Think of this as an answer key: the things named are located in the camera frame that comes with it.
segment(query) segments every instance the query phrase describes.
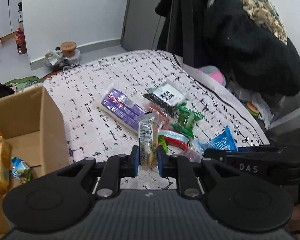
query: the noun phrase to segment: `beige fluffy fabric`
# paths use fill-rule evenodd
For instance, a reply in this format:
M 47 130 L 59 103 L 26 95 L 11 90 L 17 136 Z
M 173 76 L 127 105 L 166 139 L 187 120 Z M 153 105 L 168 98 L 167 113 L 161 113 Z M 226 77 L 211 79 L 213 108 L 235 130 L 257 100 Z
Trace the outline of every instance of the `beige fluffy fabric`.
M 240 0 L 250 19 L 287 45 L 287 35 L 280 17 L 270 0 Z

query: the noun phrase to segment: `human hand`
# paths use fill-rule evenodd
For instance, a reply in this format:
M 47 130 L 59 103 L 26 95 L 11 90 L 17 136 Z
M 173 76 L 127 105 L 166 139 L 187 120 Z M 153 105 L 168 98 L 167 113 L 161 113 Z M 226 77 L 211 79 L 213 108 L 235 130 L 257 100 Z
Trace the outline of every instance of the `human hand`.
M 294 207 L 292 217 L 287 224 L 287 230 L 290 232 L 300 230 L 300 204 Z M 295 237 L 300 240 L 300 234 L 295 235 Z

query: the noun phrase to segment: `screw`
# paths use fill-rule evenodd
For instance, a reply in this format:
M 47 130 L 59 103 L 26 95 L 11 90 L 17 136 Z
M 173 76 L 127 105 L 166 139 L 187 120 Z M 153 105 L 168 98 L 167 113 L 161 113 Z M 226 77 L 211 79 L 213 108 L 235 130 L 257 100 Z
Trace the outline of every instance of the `screw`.
M 97 195 L 100 197 L 109 197 L 112 195 L 112 190 L 109 188 L 102 188 L 97 191 Z
M 200 194 L 200 191 L 197 190 L 196 188 L 187 188 L 184 191 L 185 195 L 188 197 L 197 197 Z

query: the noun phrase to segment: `cardboard box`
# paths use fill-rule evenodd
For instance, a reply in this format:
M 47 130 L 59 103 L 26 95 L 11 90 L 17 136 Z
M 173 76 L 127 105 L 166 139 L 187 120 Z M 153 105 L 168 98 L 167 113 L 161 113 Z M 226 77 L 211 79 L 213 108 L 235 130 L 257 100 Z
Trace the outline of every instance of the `cardboard box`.
M 69 165 L 62 114 L 44 87 L 0 98 L 0 130 L 10 156 L 23 159 L 34 178 Z M 10 177 L 10 188 L 19 185 Z M 2 200 L 0 194 L 0 237 L 9 231 Z

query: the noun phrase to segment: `tablecloth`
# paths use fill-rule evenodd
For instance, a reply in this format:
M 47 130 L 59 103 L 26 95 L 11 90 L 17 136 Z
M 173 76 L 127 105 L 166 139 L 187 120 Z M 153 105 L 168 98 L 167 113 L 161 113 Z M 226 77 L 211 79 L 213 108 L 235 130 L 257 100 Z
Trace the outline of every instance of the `tablecloth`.
M 96 60 L 44 81 L 43 86 L 63 114 L 69 161 L 93 157 L 102 162 L 112 155 L 130 154 L 133 145 L 138 144 L 138 136 L 98 109 L 96 102 L 114 87 L 144 106 L 146 88 L 166 79 L 189 94 L 187 107 L 205 115 L 194 127 L 196 139 L 208 142 L 229 125 L 239 147 L 269 143 L 244 106 L 212 78 L 206 75 L 199 83 L 168 52 L 140 50 Z M 170 151 L 182 150 L 171 147 Z M 122 179 L 121 188 L 168 189 L 176 188 L 176 183 L 159 177 L 155 171 L 139 170 L 136 178 Z

